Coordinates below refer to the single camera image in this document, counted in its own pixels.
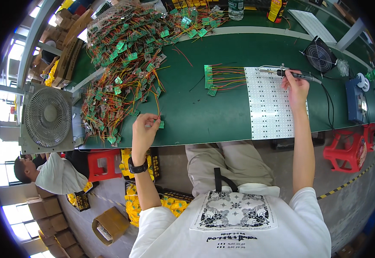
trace black cooling fan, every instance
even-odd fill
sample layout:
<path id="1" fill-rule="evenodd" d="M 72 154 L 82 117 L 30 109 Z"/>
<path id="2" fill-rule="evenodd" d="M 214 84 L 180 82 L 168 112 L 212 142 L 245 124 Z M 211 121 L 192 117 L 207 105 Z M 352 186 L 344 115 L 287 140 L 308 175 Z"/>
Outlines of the black cooling fan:
<path id="1" fill-rule="evenodd" d="M 302 52 L 309 63 L 318 71 L 326 73 L 336 66 L 338 59 L 318 36 Z"/>

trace hand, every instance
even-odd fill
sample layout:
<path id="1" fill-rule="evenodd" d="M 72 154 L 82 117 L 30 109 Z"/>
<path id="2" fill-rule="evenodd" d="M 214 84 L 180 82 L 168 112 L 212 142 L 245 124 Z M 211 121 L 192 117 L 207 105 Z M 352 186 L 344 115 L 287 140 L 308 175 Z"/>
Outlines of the hand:
<path id="1" fill-rule="evenodd" d="M 140 114 L 133 123 L 132 161 L 135 167 L 143 165 L 145 155 L 159 129 L 160 117 L 154 114 Z"/>
<path id="2" fill-rule="evenodd" d="M 309 82 L 293 77 L 291 72 L 302 74 L 300 71 L 286 70 L 286 76 L 282 79 L 281 87 L 284 90 L 289 89 L 289 106 L 291 106 L 292 112 L 306 110 L 305 102 L 308 96 Z"/>

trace solder wire spool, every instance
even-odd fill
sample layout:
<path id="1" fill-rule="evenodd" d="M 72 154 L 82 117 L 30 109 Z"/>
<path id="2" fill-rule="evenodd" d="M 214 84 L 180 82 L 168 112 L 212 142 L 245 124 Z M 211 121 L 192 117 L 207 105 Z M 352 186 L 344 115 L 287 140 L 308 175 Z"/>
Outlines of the solder wire spool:
<path id="1" fill-rule="evenodd" d="M 357 86 L 363 91 L 367 92 L 369 90 L 369 80 L 362 73 L 357 74 L 357 79 L 361 80 Z"/>

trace floor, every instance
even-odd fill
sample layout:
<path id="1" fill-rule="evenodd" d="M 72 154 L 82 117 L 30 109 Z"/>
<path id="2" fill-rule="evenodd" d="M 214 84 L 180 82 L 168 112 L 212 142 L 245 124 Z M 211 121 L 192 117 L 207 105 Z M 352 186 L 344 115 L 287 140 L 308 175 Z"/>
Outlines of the floor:
<path id="1" fill-rule="evenodd" d="M 325 146 L 330 145 L 332 133 L 327 132 Z M 277 186 L 281 188 L 280 197 L 289 202 L 292 198 L 292 159 L 293 151 L 277 152 L 270 148 L 268 140 L 253 141 L 263 161 L 272 168 Z M 314 189 L 317 196 L 343 185 L 358 173 L 331 172 L 331 163 L 322 156 L 324 146 L 314 148 L 316 172 Z M 180 192 L 189 193 L 192 184 L 187 174 L 187 159 L 184 146 L 159 148 L 162 178 L 157 184 Z M 375 161 L 375 151 L 368 153 L 362 171 Z M 66 200 L 59 196 L 63 211 L 78 242 L 89 257 L 103 255 L 105 258 L 128 257 L 132 244 L 137 237 L 138 228 L 130 226 L 117 242 L 105 246 L 93 233 L 91 223 L 103 211 L 116 206 L 124 215 L 124 181 L 121 178 L 102 181 L 94 189 L 97 195 L 89 196 L 91 209 L 78 212 Z M 375 209 L 375 165 L 354 183 L 318 201 L 329 228 L 332 239 L 332 252 L 340 250 L 363 228 L 368 217 Z"/>

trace green workbench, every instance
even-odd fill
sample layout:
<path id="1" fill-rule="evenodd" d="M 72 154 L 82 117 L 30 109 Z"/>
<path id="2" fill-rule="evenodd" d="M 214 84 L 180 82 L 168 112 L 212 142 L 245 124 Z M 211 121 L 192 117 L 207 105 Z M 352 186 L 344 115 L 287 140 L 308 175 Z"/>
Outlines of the green workbench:
<path id="1" fill-rule="evenodd" d="M 289 9 L 305 10 L 296 1 L 289 1 Z M 336 40 L 339 40 L 348 27 L 333 16 L 326 14 L 326 20 L 321 20 Z M 291 30 L 306 33 L 291 15 L 287 15 Z M 272 23 L 267 20 L 266 13 L 246 11 L 242 21 L 228 21 L 224 27 L 233 26 L 264 26 L 273 28 L 288 28 L 288 23 L 282 19 L 281 23 Z M 221 91 L 215 97 L 207 95 L 204 88 L 203 65 L 229 64 L 228 66 L 261 66 L 280 65 L 286 67 L 311 71 L 319 77 L 316 71 L 299 51 L 308 46 L 310 40 L 274 34 L 224 34 L 212 35 L 196 40 L 186 40 L 176 44 L 193 67 L 183 55 L 172 50 L 169 45 L 162 51 L 167 56 L 167 61 L 162 66 L 166 69 L 157 71 L 166 92 L 159 98 L 161 119 L 165 122 L 164 129 L 159 129 L 153 146 L 167 146 L 179 144 L 195 144 L 206 142 L 223 142 L 251 139 L 251 120 L 248 105 L 246 85 L 232 90 Z M 372 51 L 362 39 L 356 39 L 348 48 L 349 52 L 363 61 L 367 61 L 366 51 Z M 367 69 L 358 61 L 332 49 L 337 58 L 346 59 L 350 68 L 356 73 L 366 73 Z M 95 68 L 90 63 L 85 49 L 80 53 L 71 86 L 93 73 Z M 328 76 L 339 77 L 337 69 L 333 69 Z M 345 85 L 343 80 L 330 80 L 324 78 L 323 84 L 329 91 L 335 106 L 334 127 L 344 128 L 355 126 L 348 121 L 348 108 Z M 370 90 L 366 93 L 369 106 L 370 121 L 375 122 L 375 82 L 371 83 Z M 152 95 L 148 102 L 139 104 L 137 109 L 141 113 L 157 114 L 157 106 Z M 330 130 L 328 122 L 328 104 L 321 85 L 311 83 L 308 94 L 309 121 L 312 132 Z M 132 124 L 136 118 L 126 117 L 123 122 L 120 148 L 131 147 Z M 83 149 L 111 148 L 109 142 L 101 142 L 98 136 L 90 137 L 81 147 Z"/>

